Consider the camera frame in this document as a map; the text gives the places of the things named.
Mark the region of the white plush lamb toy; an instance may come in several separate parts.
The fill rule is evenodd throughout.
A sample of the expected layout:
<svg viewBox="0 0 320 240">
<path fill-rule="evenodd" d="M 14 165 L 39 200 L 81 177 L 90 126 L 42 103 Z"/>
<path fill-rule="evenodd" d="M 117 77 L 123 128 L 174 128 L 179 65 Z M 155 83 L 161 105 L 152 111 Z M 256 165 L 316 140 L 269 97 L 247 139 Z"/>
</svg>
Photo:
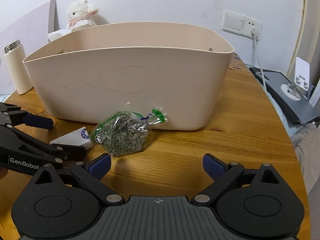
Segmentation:
<svg viewBox="0 0 320 240">
<path fill-rule="evenodd" d="M 89 21 L 90 26 L 96 26 L 93 17 L 99 12 L 99 9 L 88 0 L 72 2 L 67 9 L 67 27 L 73 28 L 80 21 Z"/>
</svg>

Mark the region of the grey laptop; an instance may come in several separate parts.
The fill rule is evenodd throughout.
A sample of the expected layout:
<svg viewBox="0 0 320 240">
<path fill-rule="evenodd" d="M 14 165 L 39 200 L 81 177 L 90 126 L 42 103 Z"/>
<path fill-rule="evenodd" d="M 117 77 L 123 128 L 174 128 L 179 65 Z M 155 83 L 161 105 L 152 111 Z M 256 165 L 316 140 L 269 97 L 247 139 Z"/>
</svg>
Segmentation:
<svg viewBox="0 0 320 240">
<path fill-rule="evenodd" d="M 298 90 L 298 87 L 309 89 L 310 67 L 299 66 L 295 71 L 294 82 L 281 72 L 254 67 L 249 70 L 262 85 L 266 85 L 266 90 L 293 124 L 319 122 L 319 112 Z"/>
</svg>

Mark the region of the blue white card box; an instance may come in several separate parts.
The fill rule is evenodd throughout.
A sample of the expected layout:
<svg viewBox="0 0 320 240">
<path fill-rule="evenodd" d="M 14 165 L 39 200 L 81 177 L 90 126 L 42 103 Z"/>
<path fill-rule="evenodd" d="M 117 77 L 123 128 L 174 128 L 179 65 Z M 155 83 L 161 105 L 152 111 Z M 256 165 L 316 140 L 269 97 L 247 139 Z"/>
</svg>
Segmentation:
<svg viewBox="0 0 320 240">
<path fill-rule="evenodd" d="M 86 127 L 79 128 L 50 142 L 50 144 L 83 146 L 86 150 L 93 147 Z"/>
</svg>

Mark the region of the white wall switch socket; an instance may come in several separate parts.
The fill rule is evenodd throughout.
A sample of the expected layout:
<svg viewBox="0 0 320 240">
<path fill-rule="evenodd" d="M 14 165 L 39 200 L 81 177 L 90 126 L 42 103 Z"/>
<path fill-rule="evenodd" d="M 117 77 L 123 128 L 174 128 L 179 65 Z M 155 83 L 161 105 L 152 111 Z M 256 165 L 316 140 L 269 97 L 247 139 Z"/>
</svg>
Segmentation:
<svg viewBox="0 0 320 240">
<path fill-rule="evenodd" d="M 224 11 L 222 30 L 259 40 L 263 24 L 261 21 L 238 14 L 236 12 Z"/>
</svg>

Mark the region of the grey beige clothing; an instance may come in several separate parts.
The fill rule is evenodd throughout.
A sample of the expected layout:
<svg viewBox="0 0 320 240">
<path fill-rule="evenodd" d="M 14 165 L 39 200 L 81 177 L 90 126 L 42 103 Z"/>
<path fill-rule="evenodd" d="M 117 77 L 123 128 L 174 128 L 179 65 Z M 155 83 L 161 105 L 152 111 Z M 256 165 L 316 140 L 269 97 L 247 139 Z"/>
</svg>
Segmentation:
<svg viewBox="0 0 320 240">
<path fill-rule="evenodd" d="M 291 137 L 291 142 L 309 194 L 319 179 L 319 127 L 305 124 Z"/>
</svg>

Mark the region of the lavender headboard panel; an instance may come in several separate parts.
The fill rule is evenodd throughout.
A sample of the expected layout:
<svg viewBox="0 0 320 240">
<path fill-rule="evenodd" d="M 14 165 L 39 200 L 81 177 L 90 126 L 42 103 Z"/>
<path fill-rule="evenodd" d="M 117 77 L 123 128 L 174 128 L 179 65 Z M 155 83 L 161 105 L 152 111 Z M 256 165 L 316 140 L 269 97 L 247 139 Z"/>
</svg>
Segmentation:
<svg viewBox="0 0 320 240">
<path fill-rule="evenodd" d="M 6 61 L 4 48 L 20 40 L 26 55 L 48 43 L 47 34 L 54 31 L 56 0 L 43 5 L 21 16 L 13 24 L 1 31 L 1 94 L 10 95 L 15 91 Z"/>
</svg>

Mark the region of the white phone stand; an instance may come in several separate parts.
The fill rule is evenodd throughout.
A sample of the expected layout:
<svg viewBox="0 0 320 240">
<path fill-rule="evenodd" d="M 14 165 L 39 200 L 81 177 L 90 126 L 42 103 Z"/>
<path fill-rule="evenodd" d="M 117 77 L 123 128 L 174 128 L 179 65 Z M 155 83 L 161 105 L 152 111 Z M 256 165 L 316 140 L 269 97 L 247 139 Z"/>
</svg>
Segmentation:
<svg viewBox="0 0 320 240">
<path fill-rule="evenodd" d="M 295 74 L 293 83 L 282 84 L 281 90 L 284 94 L 293 101 L 300 101 L 301 96 L 299 94 L 298 88 L 302 88 L 305 91 L 309 90 L 310 81 L 310 64 L 296 57 L 295 62 Z"/>
</svg>

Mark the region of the white thermos bottle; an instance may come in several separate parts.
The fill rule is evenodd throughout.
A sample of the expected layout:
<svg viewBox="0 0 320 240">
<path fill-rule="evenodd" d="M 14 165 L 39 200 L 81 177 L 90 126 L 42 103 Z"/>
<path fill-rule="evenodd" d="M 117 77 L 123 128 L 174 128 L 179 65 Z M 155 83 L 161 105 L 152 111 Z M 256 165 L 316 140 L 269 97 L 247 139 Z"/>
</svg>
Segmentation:
<svg viewBox="0 0 320 240">
<path fill-rule="evenodd" d="M 31 90 L 33 84 L 23 64 L 25 51 L 20 40 L 16 40 L 4 48 L 4 59 L 18 94 L 22 95 Z"/>
</svg>

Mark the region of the green dried herb bag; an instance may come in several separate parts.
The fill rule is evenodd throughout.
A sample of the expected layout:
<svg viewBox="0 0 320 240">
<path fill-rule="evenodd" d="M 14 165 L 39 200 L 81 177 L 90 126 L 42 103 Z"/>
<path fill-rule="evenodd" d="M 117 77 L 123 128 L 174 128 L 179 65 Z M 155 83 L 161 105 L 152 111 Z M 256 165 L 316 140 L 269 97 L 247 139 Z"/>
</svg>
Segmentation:
<svg viewBox="0 0 320 240">
<path fill-rule="evenodd" d="M 121 110 L 97 124 L 90 139 L 102 145 L 110 156 L 118 158 L 143 151 L 152 126 L 167 120 L 161 108 L 153 108 L 146 116 Z"/>
</svg>

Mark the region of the pink plastic storage bin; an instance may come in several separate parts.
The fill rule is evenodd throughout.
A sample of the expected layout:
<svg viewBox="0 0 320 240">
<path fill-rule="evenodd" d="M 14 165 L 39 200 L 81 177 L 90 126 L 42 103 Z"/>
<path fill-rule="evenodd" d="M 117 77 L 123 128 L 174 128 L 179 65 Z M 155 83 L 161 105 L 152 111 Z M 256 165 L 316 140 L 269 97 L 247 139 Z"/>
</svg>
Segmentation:
<svg viewBox="0 0 320 240">
<path fill-rule="evenodd" d="M 205 27 L 128 22 L 72 32 L 23 64 L 56 118 L 97 124 L 117 111 L 160 108 L 160 129 L 192 131 L 209 121 L 233 53 Z"/>
</svg>

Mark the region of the white framed wardrobe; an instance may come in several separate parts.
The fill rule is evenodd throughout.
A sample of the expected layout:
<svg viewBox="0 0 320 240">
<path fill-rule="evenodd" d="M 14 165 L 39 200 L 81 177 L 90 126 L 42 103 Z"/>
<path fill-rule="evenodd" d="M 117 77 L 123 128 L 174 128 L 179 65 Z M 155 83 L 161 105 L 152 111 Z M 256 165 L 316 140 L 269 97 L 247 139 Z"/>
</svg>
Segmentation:
<svg viewBox="0 0 320 240">
<path fill-rule="evenodd" d="M 304 0 L 301 28 L 287 77 L 292 78 L 295 58 L 300 57 L 310 64 L 310 83 L 315 90 L 309 102 L 319 106 L 319 0 Z"/>
</svg>

